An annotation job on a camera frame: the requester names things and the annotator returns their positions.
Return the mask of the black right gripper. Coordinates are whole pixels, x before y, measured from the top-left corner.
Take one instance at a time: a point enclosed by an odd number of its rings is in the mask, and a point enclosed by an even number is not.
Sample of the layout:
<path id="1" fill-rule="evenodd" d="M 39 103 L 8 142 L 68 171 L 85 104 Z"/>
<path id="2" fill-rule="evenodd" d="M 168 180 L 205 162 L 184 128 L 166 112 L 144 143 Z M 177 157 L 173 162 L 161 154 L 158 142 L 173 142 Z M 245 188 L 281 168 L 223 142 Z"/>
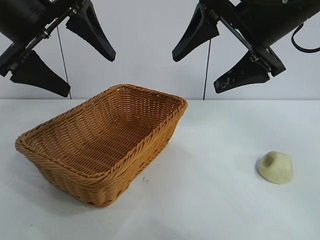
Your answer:
<path id="1" fill-rule="evenodd" d="M 229 0 L 204 0 L 202 3 L 196 5 L 187 29 L 172 50 L 172 59 L 179 62 L 217 37 L 219 20 L 232 32 L 238 30 L 248 45 L 248 52 L 213 83 L 217 94 L 263 84 L 270 80 L 268 73 L 275 77 L 284 72 L 286 68 L 271 45 L 320 11 L 318 0 L 242 0 L 238 5 Z"/>

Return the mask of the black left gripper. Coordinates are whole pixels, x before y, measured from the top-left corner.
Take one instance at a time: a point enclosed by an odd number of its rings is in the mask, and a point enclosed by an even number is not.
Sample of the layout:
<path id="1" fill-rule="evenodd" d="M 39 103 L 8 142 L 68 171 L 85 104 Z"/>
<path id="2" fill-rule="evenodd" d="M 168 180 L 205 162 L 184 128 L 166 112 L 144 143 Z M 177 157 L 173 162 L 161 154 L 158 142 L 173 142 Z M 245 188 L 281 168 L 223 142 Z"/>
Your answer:
<path id="1" fill-rule="evenodd" d="M 64 19 L 74 16 L 84 4 L 84 0 L 2 0 L 0 32 L 11 40 L 11 45 L 0 56 L 0 75 L 6 76 L 13 65 L 26 56 L 12 72 L 10 80 L 67 97 L 71 86 L 32 49 L 49 38 Z"/>

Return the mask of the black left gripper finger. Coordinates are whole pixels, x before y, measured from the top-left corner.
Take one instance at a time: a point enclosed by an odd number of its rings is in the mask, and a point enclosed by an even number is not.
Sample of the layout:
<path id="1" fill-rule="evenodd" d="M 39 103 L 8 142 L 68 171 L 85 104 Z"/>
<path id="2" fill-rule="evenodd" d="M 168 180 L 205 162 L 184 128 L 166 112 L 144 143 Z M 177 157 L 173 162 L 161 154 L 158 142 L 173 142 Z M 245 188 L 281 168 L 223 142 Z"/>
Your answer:
<path id="1" fill-rule="evenodd" d="M 99 23 L 92 1 L 78 0 L 72 12 L 66 28 L 89 43 L 108 61 L 113 62 L 116 51 Z"/>

